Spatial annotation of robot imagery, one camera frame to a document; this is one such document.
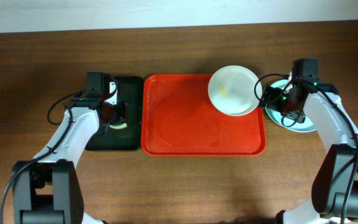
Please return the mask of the green and yellow sponge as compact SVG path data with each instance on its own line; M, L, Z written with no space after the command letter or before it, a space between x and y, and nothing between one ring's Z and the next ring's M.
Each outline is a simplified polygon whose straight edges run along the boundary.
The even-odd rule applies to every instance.
M111 129L124 129L127 128L127 124L126 123L122 123L122 124L110 124L109 127Z

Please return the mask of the light blue plate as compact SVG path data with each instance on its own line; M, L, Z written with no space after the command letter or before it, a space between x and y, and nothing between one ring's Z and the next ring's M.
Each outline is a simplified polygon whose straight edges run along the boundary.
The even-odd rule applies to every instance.
M282 115L279 112L271 110L267 107L265 107L265 112L273 122L290 131L297 133L310 133L316 131L314 124L308 117L305 118L303 123L296 123L293 126L290 126L293 123L293 120L289 118L282 119Z

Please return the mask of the white plate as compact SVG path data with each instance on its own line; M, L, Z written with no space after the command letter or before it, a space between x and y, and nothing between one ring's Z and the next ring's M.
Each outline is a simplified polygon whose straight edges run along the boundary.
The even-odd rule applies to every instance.
M262 85L248 68L229 65L216 71L208 83L208 96L212 105L229 116L243 116L259 105Z

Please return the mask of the pale green plate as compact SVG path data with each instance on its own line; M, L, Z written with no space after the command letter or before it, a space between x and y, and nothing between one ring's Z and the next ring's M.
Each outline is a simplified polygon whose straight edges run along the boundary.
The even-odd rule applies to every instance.
M292 84L288 84L288 80L284 79L284 80L277 80L275 82L273 82L271 85L266 86L266 88L279 88L279 89L284 89L285 91L289 91L292 88Z

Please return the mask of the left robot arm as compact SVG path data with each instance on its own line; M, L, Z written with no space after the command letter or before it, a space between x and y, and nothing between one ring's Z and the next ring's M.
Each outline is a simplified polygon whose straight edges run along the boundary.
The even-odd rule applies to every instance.
M69 95L64 117L51 140L29 161L18 161L0 202L3 222L7 192L13 194L14 223L99 223L85 212L76 166L100 126L122 129L125 104L119 83L107 73L89 72L84 90Z

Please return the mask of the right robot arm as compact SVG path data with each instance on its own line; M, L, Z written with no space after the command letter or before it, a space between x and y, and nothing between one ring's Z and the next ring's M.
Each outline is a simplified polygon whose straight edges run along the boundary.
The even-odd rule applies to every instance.
M274 223L358 222L358 129L346 113L334 85L322 83L318 60L301 58L292 63L284 88L266 86L255 93L259 107L303 123L309 118L326 150L314 179L311 198L276 214Z

